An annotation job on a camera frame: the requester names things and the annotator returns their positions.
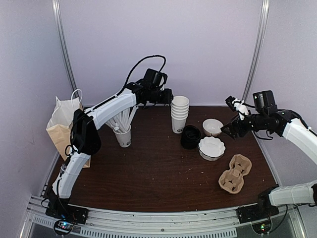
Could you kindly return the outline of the stack of white paper cups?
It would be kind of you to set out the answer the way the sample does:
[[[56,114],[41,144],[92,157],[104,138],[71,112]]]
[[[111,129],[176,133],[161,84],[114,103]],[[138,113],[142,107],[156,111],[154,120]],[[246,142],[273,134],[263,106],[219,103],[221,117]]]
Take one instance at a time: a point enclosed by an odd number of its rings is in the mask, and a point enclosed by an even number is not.
[[[180,134],[186,124],[189,114],[189,99],[185,96],[175,96],[171,102],[172,131]]]

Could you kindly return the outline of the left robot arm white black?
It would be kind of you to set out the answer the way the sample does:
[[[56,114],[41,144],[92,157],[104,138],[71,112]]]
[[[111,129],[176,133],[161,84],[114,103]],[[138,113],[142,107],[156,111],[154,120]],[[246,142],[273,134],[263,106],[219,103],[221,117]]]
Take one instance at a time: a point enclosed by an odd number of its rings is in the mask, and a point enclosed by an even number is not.
[[[170,104],[172,99],[171,89],[129,83],[121,94],[113,95],[93,107],[73,112],[69,142],[64,151],[67,160],[48,191],[51,210],[60,220],[67,220],[71,216],[67,203],[73,186],[84,164],[101,148],[98,130],[120,112],[140,103]]]

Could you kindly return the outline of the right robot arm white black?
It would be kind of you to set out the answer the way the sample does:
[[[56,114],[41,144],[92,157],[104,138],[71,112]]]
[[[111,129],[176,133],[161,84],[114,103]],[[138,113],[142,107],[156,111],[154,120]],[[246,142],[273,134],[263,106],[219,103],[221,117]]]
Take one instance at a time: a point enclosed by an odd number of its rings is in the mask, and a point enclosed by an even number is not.
[[[296,112],[280,110],[270,115],[249,114],[244,119],[235,116],[231,122],[224,125],[221,131],[235,139],[245,136],[249,131],[260,130],[276,133],[292,142],[303,151],[314,163],[317,162],[317,134],[312,131]],[[263,200],[254,207],[254,215],[264,219],[273,211],[273,206],[287,204],[316,204],[317,181],[279,186],[263,193]]]

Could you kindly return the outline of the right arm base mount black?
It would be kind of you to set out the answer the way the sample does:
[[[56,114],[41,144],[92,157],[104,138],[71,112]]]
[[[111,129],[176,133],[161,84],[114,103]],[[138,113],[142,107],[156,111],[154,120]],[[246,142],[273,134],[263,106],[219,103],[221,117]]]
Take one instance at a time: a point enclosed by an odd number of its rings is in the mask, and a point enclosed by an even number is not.
[[[239,206],[236,209],[239,223],[253,222],[256,220],[270,218],[279,214],[279,209],[272,206],[267,196],[259,197],[258,202],[254,205]]]

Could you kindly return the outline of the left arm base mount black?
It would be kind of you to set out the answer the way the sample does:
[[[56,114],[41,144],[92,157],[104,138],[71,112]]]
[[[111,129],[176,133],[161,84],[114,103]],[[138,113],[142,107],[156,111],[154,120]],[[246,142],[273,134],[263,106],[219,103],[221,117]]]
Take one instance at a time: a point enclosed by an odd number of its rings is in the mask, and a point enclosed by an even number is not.
[[[49,198],[46,215],[75,224],[86,224],[88,209],[71,206],[68,199]]]

